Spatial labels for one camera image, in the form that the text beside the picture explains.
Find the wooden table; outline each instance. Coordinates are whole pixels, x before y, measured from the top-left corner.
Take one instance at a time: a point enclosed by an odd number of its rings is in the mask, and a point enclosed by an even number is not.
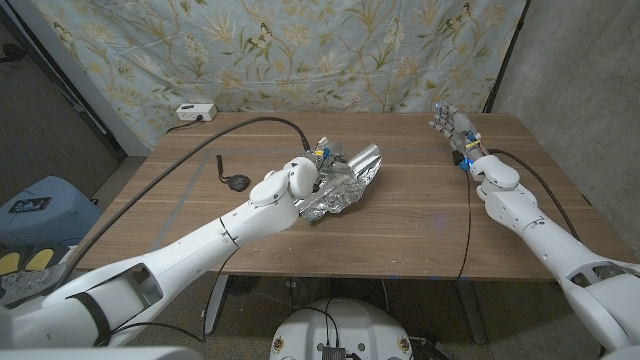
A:
[[[90,235],[134,194],[186,151],[215,132],[259,115],[218,114],[213,122],[166,136]],[[447,141],[427,122],[428,114],[280,113],[298,124],[310,142],[322,136],[342,141],[347,155],[375,143],[382,167],[357,204],[309,225],[242,248],[224,272],[243,275],[453,279],[465,254],[468,231],[467,180],[452,165]],[[582,241],[607,257],[636,261],[602,216],[586,201],[520,121],[511,115],[471,115],[489,148],[516,154],[547,181]],[[241,128],[207,146],[180,166],[125,214],[91,249],[79,268],[93,269],[165,246],[248,199],[217,179],[216,154],[226,175],[244,174],[258,183],[300,155],[298,134],[278,123]],[[521,166],[521,182],[558,224],[562,217],[540,184]],[[551,280],[524,242],[489,218],[471,184],[471,237],[463,277],[475,280]]]

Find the table leg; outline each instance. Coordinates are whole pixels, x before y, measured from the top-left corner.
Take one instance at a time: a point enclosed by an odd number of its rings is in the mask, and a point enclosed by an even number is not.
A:
[[[209,298],[209,304],[207,305],[206,318],[204,319],[204,332],[207,335],[213,334],[213,331],[220,320],[220,310],[224,303],[227,281],[229,275],[219,275],[216,279],[216,284],[211,291],[211,298]]]
[[[480,317],[478,300],[476,298],[476,292],[473,289],[473,284],[471,281],[456,281],[456,287],[458,288],[462,307],[464,308],[465,315],[467,316],[473,341],[476,344],[486,344],[487,333],[484,331],[484,324]]]

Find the sticker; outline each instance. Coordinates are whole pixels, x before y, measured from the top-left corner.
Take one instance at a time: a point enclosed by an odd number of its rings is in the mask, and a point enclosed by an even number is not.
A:
[[[480,140],[476,140],[476,141],[474,141],[474,142],[472,142],[470,144],[467,144],[466,147],[467,147],[467,149],[469,149],[469,148],[472,148],[472,147],[474,147],[474,146],[476,146],[478,144],[480,144]]]

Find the robot finger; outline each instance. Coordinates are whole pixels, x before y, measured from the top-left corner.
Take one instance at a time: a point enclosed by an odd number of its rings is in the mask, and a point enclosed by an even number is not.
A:
[[[451,137],[451,131],[449,131],[446,127],[440,126],[433,121],[429,121],[429,126],[441,132],[445,138],[449,139]]]
[[[435,115],[434,118],[449,131],[453,131],[453,124],[449,122],[446,116]]]

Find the black strap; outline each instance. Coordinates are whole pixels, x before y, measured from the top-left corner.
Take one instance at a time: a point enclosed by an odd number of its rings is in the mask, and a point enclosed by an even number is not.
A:
[[[89,294],[82,292],[69,296],[67,299],[77,299],[82,305],[89,311],[89,314],[93,318],[98,328],[98,338],[93,343],[93,346],[106,346],[111,341],[111,327],[109,327],[109,321],[107,316],[102,311],[102,308],[96,300]]]
[[[216,160],[218,161],[218,179],[220,179],[221,182],[223,183],[227,183],[227,179],[229,179],[228,176],[223,176],[223,169],[222,169],[222,155],[216,155]]]

